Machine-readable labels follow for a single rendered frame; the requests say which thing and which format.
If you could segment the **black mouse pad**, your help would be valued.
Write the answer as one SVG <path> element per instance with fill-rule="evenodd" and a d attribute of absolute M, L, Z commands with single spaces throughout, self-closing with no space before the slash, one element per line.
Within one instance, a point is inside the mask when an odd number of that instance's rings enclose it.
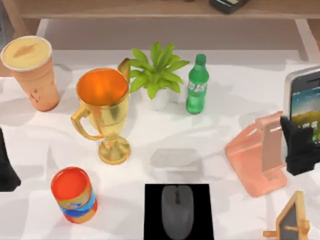
<path fill-rule="evenodd" d="M 166 185 L 146 184 L 144 200 L 143 240 L 171 240 L 162 224 L 161 197 Z M 194 222 L 186 240 L 215 240 L 210 187 L 208 184 L 186 184 L 194 197 Z"/>

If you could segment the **silver smartphone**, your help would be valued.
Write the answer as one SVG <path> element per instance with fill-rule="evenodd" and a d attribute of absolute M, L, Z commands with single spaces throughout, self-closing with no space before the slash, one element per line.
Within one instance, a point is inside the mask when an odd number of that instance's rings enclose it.
<path fill-rule="evenodd" d="M 312 128 L 312 141 L 320 146 L 320 65 L 287 75 L 283 112 L 298 128 Z"/>

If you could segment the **green plant in white pot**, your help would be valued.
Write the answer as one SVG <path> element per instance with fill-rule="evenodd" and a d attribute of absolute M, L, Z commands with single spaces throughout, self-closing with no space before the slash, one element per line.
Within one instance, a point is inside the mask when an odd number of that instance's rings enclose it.
<path fill-rule="evenodd" d="M 158 41 L 152 44 L 149 56 L 140 49 L 131 49 L 134 58 L 129 63 L 134 69 L 129 74 L 130 93 L 140 91 L 143 103 L 152 110 L 162 110 L 169 102 L 169 91 L 179 94 L 184 84 L 175 71 L 190 62 L 174 54 L 174 49 L 174 43 L 162 47 Z"/>

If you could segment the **pink phone stand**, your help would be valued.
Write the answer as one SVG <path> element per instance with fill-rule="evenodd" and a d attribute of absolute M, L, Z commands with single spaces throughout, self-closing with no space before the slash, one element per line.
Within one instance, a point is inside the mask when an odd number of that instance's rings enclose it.
<path fill-rule="evenodd" d="M 251 197 L 260 197 L 288 184 L 282 171 L 282 128 L 277 111 L 259 117 L 224 148 L 226 158 Z"/>

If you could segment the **green bottle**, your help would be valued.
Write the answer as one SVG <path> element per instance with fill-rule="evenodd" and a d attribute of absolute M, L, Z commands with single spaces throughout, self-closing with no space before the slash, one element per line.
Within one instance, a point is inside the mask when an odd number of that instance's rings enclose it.
<path fill-rule="evenodd" d="M 199 114 L 205 107 L 205 97 L 210 78 L 206 62 L 205 54 L 197 54 L 195 64 L 188 74 L 186 110 L 190 114 Z"/>

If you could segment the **wooden open shelf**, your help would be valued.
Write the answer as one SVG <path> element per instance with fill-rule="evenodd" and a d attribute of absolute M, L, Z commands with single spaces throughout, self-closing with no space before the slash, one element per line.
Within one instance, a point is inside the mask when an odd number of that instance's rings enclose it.
<path fill-rule="evenodd" d="M 230 13 L 210 4 L 215 0 L 0 0 L 13 27 L 14 38 L 36 34 L 45 21 L 105 20 L 131 23 L 183 22 L 190 27 L 196 20 L 214 24 L 227 19 L 250 21 L 304 20 L 314 38 L 315 53 L 304 55 L 320 64 L 320 0 L 245 0 L 245 4 Z"/>

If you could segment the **wooden framed blackboard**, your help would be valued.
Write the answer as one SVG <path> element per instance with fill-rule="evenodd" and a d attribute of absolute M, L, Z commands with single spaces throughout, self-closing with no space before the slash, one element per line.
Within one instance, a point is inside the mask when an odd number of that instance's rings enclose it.
<path fill-rule="evenodd" d="M 295 191 L 275 221 L 275 230 L 264 231 L 265 238 L 275 240 L 309 240 L 310 222 L 307 220 L 305 198 Z"/>

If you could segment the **tan cup with lid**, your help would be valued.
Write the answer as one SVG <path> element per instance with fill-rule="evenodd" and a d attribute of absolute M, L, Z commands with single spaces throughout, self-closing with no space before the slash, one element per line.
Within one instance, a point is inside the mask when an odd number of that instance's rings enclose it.
<path fill-rule="evenodd" d="M 35 109 L 47 112 L 59 103 L 52 45 L 36 35 L 18 37 L 1 51 L 3 65 L 20 84 Z"/>

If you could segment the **grey computer mouse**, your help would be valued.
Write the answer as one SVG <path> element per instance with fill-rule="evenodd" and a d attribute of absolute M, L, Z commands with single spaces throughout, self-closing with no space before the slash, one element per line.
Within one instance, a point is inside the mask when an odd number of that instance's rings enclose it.
<path fill-rule="evenodd" d="M 162 226 L 171 240 L 186 240 L 194 224 L 194 195 L 190 186 L 169 184 L 161 193 Z"/>

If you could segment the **black device on shelf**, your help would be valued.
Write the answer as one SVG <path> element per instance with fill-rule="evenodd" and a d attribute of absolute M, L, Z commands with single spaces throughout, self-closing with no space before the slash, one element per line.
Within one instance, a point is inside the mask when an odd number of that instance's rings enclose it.
<path fill-rule="evenodd" d="M 208 0 L 209 4 L 224 14 L 232 14 L 247 4 L 249 0 Z"/>

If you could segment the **gold trophy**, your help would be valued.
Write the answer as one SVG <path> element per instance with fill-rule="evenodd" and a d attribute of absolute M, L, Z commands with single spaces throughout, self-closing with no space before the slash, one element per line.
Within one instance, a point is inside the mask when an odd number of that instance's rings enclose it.
<path fill-rule="evenodd" d="M 99 158 L 107 164 L 123 163 L 131 153 L 120 133 L 129 109 L 130 63 L 125 58 L 116 69 L 100 67 L 83 74 L 76 84 L 79 109 L 71 116 L 84 138 L 101 140 Z"/>

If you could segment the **red and blue can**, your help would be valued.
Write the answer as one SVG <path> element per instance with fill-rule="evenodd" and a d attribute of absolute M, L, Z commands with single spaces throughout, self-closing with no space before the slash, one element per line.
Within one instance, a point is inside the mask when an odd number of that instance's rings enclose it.
<path fill-rule="evenodd" d="M 91 180 L 82 168 L 69 166 L 58 171 L 50 184 L 51 192 L 65 218 L 83 224 L 94 217 L 98 201 Z"/>

